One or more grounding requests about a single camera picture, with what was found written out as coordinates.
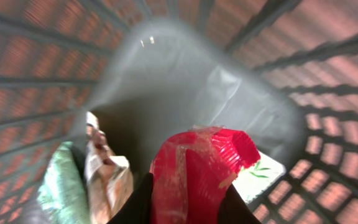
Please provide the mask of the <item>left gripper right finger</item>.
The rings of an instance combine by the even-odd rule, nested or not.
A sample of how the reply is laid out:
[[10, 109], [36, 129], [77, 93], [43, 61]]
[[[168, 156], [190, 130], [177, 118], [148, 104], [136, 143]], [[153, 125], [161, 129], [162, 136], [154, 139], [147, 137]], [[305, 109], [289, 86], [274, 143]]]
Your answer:
[[218, 224], [261, 224], [231, 184], [218, 212]]

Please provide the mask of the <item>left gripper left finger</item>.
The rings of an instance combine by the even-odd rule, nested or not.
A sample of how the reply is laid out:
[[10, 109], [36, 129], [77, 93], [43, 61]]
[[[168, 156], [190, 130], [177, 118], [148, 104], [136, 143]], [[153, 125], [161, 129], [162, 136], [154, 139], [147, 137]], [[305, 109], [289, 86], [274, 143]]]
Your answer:
[[124, 206], [107, 224], [149, 224], [154, 175], [148, 173]]

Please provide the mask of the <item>white cosmetic tube gold cap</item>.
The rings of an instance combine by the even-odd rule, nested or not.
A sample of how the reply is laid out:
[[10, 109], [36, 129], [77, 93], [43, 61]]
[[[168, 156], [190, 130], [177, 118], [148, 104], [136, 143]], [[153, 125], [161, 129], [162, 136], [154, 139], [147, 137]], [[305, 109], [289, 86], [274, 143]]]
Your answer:
[[262, 152], [259, 154], [260, 160], [247, 169], [243, 168], [232, 183], [246, 204], [264, 193], [287, 171], [283, 164]]

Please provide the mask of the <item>beige mushroom pouch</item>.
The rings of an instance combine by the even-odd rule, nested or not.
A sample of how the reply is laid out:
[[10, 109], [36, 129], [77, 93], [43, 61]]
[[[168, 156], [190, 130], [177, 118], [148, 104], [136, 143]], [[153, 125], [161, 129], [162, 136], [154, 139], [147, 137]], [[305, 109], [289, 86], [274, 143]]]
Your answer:
[[85, 178], [91, 223], [107, 223], [133, 193], [134, 181], [129, 161], [117, 156], [99, 128], [97, 117], [86, 113]]

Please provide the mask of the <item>red orange pasta package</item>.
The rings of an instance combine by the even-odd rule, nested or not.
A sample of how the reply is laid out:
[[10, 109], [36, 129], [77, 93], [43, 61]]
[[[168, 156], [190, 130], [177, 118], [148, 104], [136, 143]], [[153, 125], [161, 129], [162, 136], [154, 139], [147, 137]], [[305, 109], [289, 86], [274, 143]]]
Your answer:
[[151, 223], [217, 223], [227, 189], [259, 160], [240, 130], [210, 126], [168, 138], [150, 165]]

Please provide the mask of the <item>teal snack packet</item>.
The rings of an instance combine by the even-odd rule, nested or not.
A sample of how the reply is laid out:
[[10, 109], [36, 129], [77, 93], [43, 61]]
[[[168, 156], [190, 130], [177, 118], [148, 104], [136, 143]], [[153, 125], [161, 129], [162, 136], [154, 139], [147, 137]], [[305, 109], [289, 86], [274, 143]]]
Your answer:
[[48, 163], [37, 202], [51, 224], [90, 224], [90, 211], [81, 175], [66, 141]]

